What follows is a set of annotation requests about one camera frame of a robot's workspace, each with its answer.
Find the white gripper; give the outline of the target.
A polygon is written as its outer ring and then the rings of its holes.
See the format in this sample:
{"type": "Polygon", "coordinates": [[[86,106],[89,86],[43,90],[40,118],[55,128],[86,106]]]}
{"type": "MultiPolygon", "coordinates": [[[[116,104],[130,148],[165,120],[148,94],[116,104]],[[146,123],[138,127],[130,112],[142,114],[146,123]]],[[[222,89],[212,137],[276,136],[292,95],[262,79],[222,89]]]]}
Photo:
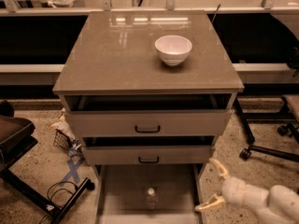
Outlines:
{"type": "Polygon", "coordinates": [[[269,191],[247,184],[244,180],[229,177],[229,171],[217,159],[210,158],[209,162],[216,168],[218,177],[225,179],[222,183],[222,196],[213,194],[206,202],[196,205],[196,212],[206,212],[221,207],[225,202],[236,207],[258,210],[267,206],[269,191]]]}

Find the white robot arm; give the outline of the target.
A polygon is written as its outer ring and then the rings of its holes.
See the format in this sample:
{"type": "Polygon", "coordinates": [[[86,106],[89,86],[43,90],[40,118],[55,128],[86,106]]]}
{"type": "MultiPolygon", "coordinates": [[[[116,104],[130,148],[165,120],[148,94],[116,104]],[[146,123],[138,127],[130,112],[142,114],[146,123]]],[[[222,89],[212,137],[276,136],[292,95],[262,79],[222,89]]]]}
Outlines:
{"type": "Polygon", "coordinates": [[[221,195],[213,194],[206,202],[197,205],[196,212],[206,212],[224,204],[250,210],[263,224],[299,224],[299,195],[281,185],[263,189],[231,176],[217,160],[209,162],[222,179],[221,195]]]}

